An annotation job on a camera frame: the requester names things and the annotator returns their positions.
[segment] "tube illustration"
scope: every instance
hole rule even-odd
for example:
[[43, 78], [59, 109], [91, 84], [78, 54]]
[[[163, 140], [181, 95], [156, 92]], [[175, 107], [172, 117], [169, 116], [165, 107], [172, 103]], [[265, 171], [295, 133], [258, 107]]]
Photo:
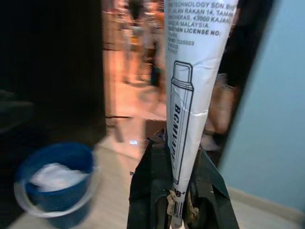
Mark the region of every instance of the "tube illustration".
[[173, 168], [172, 228], [182, 225], [212, 91], [238, 0], [166, 0], [167, 133]]

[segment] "barcode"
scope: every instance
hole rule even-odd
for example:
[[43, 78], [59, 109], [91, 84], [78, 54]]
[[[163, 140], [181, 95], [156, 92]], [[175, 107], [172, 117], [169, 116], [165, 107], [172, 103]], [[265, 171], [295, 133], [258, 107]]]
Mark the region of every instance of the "barcode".
[[174, 206], [173, 206], [173, 215], [175, 217], [181, 218], [182, 208], [183, 208], [183, 202], [175, 201]]

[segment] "white bucket handle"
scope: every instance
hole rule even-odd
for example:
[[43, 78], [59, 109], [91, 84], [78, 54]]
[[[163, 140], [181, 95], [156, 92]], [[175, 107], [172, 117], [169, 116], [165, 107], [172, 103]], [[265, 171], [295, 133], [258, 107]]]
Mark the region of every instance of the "white bucket handle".
[[29, 200], [28, 195], [25, 190], [25, 181], [22, 180], [21, 182], [15, 182], [14, 183], [14, 193], [15, 198], [20, 205], [20, 207], [28, 212], [30, 215], [40, 217], [40, 218], [55, 218], [55, 217], [61, 217], [68, 215], [82, 206], [84, 206], [93, 196], [95, 191], [97, 190], [99, 186], [100, 181], [100, 173], [101, 169], [100, 167], [93, 167], [92, 177], [91, 177], [91, 183], [85, 193], [85, 195], [80, 199], [79, 202], [77, 202], [75, 205], [73, 205], [70, 209], [66, 211], [54, 211], [54, 212], [46, 212], [41, 209], [38, 209], [35, 205], [32, 204], [32, 202]]

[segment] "blue bucket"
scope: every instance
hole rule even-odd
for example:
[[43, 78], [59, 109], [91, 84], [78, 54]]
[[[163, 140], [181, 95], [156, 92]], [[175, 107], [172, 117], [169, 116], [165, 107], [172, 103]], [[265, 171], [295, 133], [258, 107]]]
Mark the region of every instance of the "blue bucket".
[[[41, 192], [29, 180], [39, 169], [51, 163], [59, 163], [70, 169], [80, 170], [88, 176], [72, 187], [53, 192]], [[33, 209], [24, 201], [29, 197], [27, 200], [30, 200], [30, 203], [43, 210], [34, 215], [47, 218], [53, 227], [73, 228], [82, 223], [90, 212], [92, 196], [79, 207], [77, 205], [88, 195], [88, 189], [93, 182], [93, 172], [93, 155], [88, 147], [78, 143], [51, 145], [34, 152], [19, 167], [15, 182], [15, 196], [20, 206], [31, 214]]]

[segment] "white tube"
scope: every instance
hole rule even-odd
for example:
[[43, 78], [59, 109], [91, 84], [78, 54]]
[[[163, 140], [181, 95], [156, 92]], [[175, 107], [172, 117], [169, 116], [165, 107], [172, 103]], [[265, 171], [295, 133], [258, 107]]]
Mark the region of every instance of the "white tube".
[[182, 207], [237, 2], [165, 1], [167, 131], [176, 194], [172, 228], [182, 225]]

